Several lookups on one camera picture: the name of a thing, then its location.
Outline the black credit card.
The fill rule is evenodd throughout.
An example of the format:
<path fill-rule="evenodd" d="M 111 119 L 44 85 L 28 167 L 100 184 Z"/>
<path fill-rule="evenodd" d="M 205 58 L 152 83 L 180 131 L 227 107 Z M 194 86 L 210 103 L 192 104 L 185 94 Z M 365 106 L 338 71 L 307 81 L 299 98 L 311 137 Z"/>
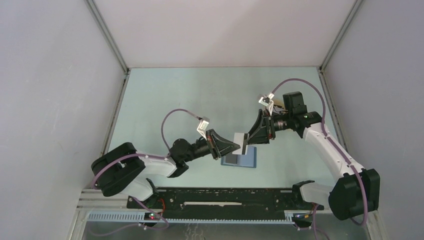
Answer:
<path fill-rule="evenodd" d="M 238 155 L 228 154 L 222 158 L 222 165 L 236 166 L 238 164 Z"/>

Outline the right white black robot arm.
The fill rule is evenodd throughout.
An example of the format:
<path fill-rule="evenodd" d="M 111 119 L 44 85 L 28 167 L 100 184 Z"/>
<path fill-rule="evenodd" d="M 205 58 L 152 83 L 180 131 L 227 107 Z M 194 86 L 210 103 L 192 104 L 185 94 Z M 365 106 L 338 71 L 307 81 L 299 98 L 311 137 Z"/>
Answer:
<path fill-rule="evenodd" d="M 301 92 L 283 95 L 282 112 L 275 113 L 274 94 L 261 95 L 258 102 L 265 108 L 258 111 L 252 128 L 243 139 L 243 146 L 269 144 L 278 131 L 292 130 L 309 143 L 329 169 L 335 184 L 328 186 L 313 180 L 293 185 L 291 204 L 304 209 L 310 203 L 329 208 L 339 220 L 352 219 L 378 210 L 381 177 L 375 169 L 366 169 L 337 142 L 323 115 L 309 112 Z"/>

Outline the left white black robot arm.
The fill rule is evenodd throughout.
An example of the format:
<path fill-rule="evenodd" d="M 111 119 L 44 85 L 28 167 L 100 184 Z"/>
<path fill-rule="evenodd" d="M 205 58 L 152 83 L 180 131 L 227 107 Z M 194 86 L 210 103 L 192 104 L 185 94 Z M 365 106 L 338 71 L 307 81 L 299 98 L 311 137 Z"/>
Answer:
<path fill-rule="evenodd" d="M 230 141 L 214 129 L 194 143 L 179 138 L 168 155 L 141 153 L 131 142 L 125 142 L 91 164 L 94 174 L 91 185 L 101 190 L 104 197 L 124 194 L 138 200 L 145 208 L 156 206 L 159 193 L 151 176 L 177 178 L 188 169 L 188 162 L 211 155 L 217 160 L 228 154 L 244 154 L 246 144 L 241 136 Z"/>

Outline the blue card holder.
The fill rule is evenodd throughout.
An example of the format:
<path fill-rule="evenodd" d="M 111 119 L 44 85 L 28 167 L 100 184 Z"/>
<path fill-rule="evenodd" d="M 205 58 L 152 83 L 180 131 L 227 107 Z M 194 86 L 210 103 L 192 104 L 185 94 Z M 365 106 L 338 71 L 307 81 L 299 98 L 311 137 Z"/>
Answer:
<path fill-rule="evenodd" d="M 246 155 L 237 155 L 237 156 L 238 156 L 237 165 L 222 165 L 223 157 L 221 158 L 220 164 L 222 166 L 240 167 L 240 168 L 256 168 L 257 167 L 257 148 L 255 146 L 248 146 Z"/>

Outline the white striped credit card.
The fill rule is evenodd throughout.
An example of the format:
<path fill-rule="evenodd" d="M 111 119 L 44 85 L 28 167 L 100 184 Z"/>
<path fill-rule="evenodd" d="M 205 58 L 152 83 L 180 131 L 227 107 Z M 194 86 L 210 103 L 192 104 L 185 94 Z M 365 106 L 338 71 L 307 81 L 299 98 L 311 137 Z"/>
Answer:
<path fill-rule="evenodd" d="M 232 152 L 233 155 L 246 155 L 248 151 L 247 140 L 249 138 L 248 133 L 235 132 L 233 142 L 239 145 L 239 148 Z"/>

